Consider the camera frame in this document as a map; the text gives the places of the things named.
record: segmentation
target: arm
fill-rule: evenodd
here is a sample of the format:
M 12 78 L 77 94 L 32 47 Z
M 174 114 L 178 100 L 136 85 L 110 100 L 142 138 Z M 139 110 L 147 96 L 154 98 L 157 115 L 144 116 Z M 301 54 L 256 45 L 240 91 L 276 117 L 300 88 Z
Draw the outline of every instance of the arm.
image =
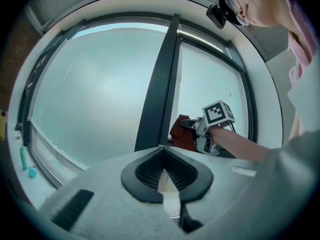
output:
M 291 129 L 290 136 L 289 136 L 289 141 L 292 138 L 297 137 L 298 135 L 299 135 L 299 117 L 298 117 L 297 112 L 295 112 L 292 129 Z
M 219 144 L 238 159 L 261 162 L 270 150 L 221 127 L 211 127 L 208 134 L 214 143 Z

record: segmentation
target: ceiling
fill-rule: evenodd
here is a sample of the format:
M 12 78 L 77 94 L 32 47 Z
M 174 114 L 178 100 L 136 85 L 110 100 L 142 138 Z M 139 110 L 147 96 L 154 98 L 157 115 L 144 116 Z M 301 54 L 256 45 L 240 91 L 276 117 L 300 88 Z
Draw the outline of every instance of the ceiling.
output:
M 33 19 L 31 22 L 42 34 L 45 28 L 53 20 L 57 19 L 67 10 L 83 2 L 84 0 L 31 0 L 29 2 L 28 17 Z M 217 4 L 218 0 L 208 0 Z M 251 40 L 263 59 L 267 62 L 288 46 L 288 31 L 282 26 L 276 27 L 253 27 L 241 31 Z

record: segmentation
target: red object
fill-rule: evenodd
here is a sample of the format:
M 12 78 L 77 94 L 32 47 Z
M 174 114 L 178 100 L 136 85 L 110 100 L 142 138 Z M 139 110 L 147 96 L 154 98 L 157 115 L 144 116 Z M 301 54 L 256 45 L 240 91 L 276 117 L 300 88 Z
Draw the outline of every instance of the red object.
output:
M 181 120 L 187 119 L 190 119 L 188 115 L 181 114 L 173 124 L 170 131 L 173 139 L 173 146 L 185 150 L 196 151 L 192 130 L 180 125 Z

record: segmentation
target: person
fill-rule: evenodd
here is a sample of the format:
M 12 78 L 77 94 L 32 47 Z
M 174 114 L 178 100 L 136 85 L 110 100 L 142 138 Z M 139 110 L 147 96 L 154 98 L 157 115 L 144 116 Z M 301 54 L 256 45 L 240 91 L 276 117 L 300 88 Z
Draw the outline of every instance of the person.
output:
M 296 57 L 296 65 L 289 71 L 293 87 L 308 68 L 319 46 L 319 37 L 299 4 L 295 0 L 219 0 L 219 7 L 234 24 L 258 27 L 282 25 L 288 29 L 288 50 Z M 303 132 L 303 123 L 295 113 L 289 140 Z M 207 133 L 214 143 L 239 159 L 262 161 L 269 150 L 220 126 L 212 126 Z

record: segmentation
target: teal object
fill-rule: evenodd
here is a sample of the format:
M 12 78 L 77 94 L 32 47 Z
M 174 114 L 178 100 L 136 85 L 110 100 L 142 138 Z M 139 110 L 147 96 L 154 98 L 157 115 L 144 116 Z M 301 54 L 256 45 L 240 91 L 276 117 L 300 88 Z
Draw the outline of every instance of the teal object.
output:
M 37 176 L 37 171 L 32 166 L 29 167 L 29 176 L 30 178 L 35 178 Z
M 23 146 L 20 147 L 20 157 L 21 157 L 21 162 L 22 162 L 22 169 L 24 171 L 28 170 L 27 160 L 26 160 L 26 155 L 25 155 L 25 148 Z

